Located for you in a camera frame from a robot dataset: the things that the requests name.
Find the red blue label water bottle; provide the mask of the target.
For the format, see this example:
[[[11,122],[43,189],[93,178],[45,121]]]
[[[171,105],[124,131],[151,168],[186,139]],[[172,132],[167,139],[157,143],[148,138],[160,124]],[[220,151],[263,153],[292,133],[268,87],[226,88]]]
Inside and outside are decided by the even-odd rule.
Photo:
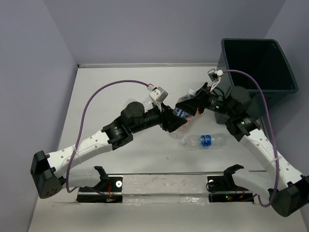
[[[177,103],[182,102],[184,100],[188,100],[196,95],[197,91],[193,89],[188,89],[187,94],[180,97],[177,101]],[[188,132],[189,128],[192,126],[193,122],[196,121],[197,118],[200,117],[200,114],[198,111],[196,111],[195,116],[187,113],[184,110],[181,110],[177,107],[174,108],[173,111],[174,115],[179,116],[181,118],[185,118],[187,120],[187,123],[180,126],[176,131],[169,133],[170,138],[172,139],[182,139],[185,134]]]

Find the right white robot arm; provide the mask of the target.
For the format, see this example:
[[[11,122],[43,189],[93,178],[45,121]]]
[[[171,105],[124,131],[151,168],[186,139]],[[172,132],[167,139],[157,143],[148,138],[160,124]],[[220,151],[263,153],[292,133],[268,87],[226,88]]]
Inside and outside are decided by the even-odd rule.
[[[242,166],[223,176],[226,189],[244,187],[259,198],[268,199],[272,208],[282,217],[288,217],[309,203],[309,177],[294,168],[270,142],[256,120],[247,110],[252,103],[248,90],[234,87],[222,100],[204,85],[194,97],[181,101],[176,107],[191,114],[203,113],[205,109],[228,117],[228,132],[262,165],[267,179],[250,174]]]

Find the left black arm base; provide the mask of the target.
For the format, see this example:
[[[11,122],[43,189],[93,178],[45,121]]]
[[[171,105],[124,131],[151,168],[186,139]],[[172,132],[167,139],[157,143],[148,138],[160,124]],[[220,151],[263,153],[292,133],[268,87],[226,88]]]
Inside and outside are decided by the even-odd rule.
[[[94,187],[79,188],[76,201],[79,203],[122,203],[122,175],[109,175],[103,167],[95,166],[100,181]]]

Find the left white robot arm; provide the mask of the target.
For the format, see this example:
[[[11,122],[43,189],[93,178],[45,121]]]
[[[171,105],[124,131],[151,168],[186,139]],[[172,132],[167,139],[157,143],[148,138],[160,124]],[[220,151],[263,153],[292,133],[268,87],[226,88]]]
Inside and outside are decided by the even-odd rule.
[[[103,153],[114,151],[133,141],[137,132],[159,125],[174,132],[186,123],[169,106],[153,107],[145,111],[142,103],[134,101],[121,111],[112,123],[92,136],[59,151],[34,154],[30,174],[41,199],[50,198],[69,187],[90,187],[101,191],[109,184],[109,177],[101,166],[86,170],[75,166]]]

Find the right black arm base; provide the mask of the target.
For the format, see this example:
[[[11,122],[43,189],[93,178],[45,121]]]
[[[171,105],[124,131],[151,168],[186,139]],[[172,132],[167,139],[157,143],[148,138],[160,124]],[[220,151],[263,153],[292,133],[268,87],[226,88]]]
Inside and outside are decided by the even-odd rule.
[[[248,189],[235,185],[233,174],[243,166],[236,164],[228,167],[221,175],[211,175],[207,177],[205,185],[209,192],[210,203],[230,203],[230,202],[251,202],[254,203],[255,195]]]

